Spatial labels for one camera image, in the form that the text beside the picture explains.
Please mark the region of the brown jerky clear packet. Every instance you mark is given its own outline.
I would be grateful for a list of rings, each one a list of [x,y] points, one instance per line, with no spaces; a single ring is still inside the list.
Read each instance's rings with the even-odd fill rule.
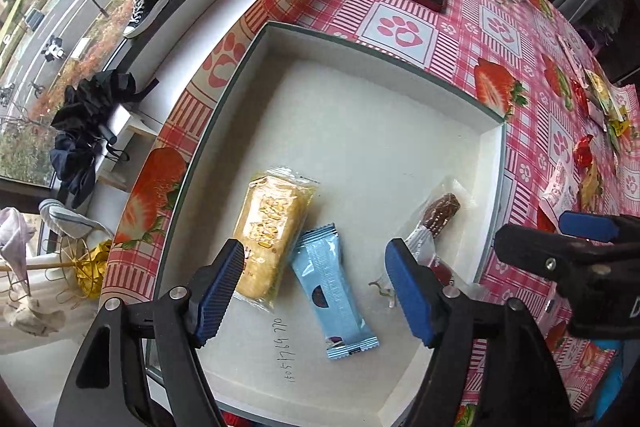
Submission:
[[[397,236],[419,265],[430,268],[444,286],[456,286],[470,298],[484,296],[477,283],[466,283],[454,271],[454,258],[466,221],[477,203],[453,176],[445,176],[427,199],[413,211]]]

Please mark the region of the yellow rice cracker packet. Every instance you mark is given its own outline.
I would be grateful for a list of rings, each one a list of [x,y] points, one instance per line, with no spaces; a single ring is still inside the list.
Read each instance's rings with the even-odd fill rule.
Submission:
[[[258,172],[248,182],[233,237],[244,248],[236,298],[271,312],[317,181],[285,167]]]

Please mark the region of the light blue snack packet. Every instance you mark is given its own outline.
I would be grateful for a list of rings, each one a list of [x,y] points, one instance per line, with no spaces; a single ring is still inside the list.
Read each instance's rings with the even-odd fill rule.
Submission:
[[[341,241],[334,223],[299,237],[291,267],[320,323],[329,360],[380,345],[357,307],[342,265]]]

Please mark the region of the gold snack bar packet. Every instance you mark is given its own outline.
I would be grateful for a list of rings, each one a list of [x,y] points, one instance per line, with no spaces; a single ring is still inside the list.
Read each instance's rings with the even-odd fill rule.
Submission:
[[[578,202],[582,212],[594,213],[603,194],[603,178],[595,161],[587,168],[579,184]]]

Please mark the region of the white crispy sandwich packet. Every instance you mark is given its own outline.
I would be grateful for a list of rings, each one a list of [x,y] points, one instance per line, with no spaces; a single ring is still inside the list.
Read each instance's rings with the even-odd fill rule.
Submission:
[[[542,214],[557,228],[563,212],[578,209],[577,195],[574,162],[571,159],[559,159],[547,187],[540,195],[539,208]]]

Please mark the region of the small red candy packet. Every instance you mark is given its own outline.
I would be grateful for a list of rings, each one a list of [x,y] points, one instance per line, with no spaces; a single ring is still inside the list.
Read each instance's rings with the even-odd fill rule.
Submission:
[[[592,134],[586,134],[580,138],[574,146],[574,164],[579,169],[587,169],[592,165],[593,155],[590,148],[592,139]]]

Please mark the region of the pile of assorted snack packets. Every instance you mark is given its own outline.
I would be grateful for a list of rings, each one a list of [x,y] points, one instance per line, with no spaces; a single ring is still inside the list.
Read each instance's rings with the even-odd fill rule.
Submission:
[[[614,91],[614,87],[599,72],[596,65],[589,67],[578,57],[570,40],[557,36],[570,67],[573,69],[587,101],[587,114],[603,128],[617,154],[630,155],[638,132],[631,124],[626,98]]]

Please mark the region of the white shallow cardboard box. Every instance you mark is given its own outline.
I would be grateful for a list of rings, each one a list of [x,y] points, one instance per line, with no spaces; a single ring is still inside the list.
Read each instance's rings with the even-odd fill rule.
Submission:
[[[393,426],[431,353],[373,286],[386,244],[443,179],[472,198],[437,243],[473,282],[495,232],[506,125],[460,89],[375,50],[268,23],[235,69],[186,172],[159,293],[186,283],[231,236],[252,176],[286,167],[318,190],[307,228],[335,225],[346,277],[380,344],[332,361],[292,273],[272,311],[233,300],[198,356],[223,407],[271,425]]]

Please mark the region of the black folded umbrella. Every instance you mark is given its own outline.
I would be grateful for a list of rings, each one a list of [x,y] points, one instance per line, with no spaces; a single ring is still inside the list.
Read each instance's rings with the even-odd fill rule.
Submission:
[[[152,79],[138,90],[129,72],[109,69],[65,88],[63,104],[51,121],[56,135],[49,159],[70,207],[78,208],[93,192],[103,152],[115,159],[129,157],[115,147],[116,134],[108,124],[116,108],[139,105],[157,85]]]

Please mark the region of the black high-top sneaker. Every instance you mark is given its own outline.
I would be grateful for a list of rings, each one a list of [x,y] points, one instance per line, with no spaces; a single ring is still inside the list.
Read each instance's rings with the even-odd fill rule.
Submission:
[[[134,0],[128,23],[122,32],[125,39],[133,39],[146,31],[166,8],[169,0]]]

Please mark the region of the strawberry pattern pink tablecloth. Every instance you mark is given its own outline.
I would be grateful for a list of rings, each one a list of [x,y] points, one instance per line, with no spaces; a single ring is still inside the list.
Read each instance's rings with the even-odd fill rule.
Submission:
[[[593,135],[603,192],[597,210],[639,209],[639,131],[615,153],[582,113],[573,86],[600,64],[547,0],[449,0],[435,13],[411,0],[256,0],[216,42],[169,113],[146,158],[116,232],[102,296],[149,301],[160,283],[160,251],[180,187],[177,159],[191,159],[206,120],[258,30],[292,23],[361,44],[416,66],[477,98],[506,121],[506,200],[499,218],[549,223],[546,185],[558,166],[578,179],[573,147]]]

